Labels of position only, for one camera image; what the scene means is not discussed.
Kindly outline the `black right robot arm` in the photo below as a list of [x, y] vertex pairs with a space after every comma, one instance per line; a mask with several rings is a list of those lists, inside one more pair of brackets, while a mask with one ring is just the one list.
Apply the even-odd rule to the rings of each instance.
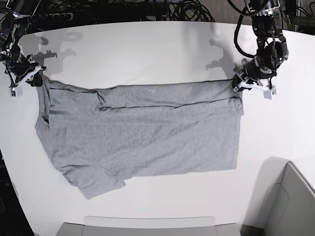
[[42, 86], [46, 70], [22, 54], [19, 40], [26, 34], [108, 23], [216, 21], [199, 0], [2, 0], [0, 14], [0, 61], [12, 96], [22, 84]]

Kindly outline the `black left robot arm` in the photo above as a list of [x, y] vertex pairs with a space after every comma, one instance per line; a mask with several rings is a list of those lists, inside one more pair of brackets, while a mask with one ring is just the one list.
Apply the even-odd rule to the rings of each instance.
[[[230, 0], [228, 3], [240, 14], [233, 40], [237, 51], [245, 57], [242, 59], [242, 67], [233, 76], [232, 87], [235, 91], [253, 88], [271, 89], [272, 78], [277, 75], [278, 68], [289, 55], [280, 16], [275, 10], [280, 7], [280, 2], [251, 0], [245, 3], [243, 10]], [[252, 19], [252, 30], [257, 37], [257, 50], [254, 55], [244, 52], [238, 44], [238, 35], [244, 17]]]

